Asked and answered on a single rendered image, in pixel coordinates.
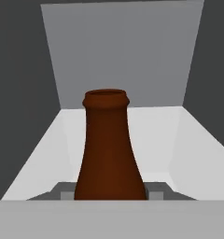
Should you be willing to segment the grey fridge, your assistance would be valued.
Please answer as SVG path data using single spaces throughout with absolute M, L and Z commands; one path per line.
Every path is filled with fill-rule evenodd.
M 224 0 L 0 0 L 0 200 L 59 112 L 102 88 L 181 106 L 224 147 Z

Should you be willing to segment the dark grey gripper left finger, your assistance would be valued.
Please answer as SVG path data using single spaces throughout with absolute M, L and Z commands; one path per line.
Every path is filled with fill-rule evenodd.
M 72 201 L 75 198 L 76 182 L 58 182 L 51 191 L 44 192 L 31 198 L 35 200 L 57 201 L 57 200 L 69 200 Z

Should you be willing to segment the white fridge drawer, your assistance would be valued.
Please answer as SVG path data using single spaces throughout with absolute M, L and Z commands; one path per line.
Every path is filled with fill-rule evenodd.
M 224 147 L 185 108 L 130 107 L 128 121 L 145 182 L 165 182 L 197 200 L 224 200 Z M 3 198 L 26 200 L 75 182 L 84 144 L 85 111 L 61 110 Z

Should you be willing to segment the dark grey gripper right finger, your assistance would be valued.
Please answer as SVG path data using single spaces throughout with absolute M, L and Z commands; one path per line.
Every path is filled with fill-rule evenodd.
M 193 198 L 180 192 L 173 191 L 166 182 L 145 182 L 147 198 L 155 201 L 181 201 Z

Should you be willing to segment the brown soda bottle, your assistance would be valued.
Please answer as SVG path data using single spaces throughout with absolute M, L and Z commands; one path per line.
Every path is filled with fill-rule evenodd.
M 145 200 L 146 190 L 130 141 L 126 91 L 85 93 L 86 140 L 75 198 Z

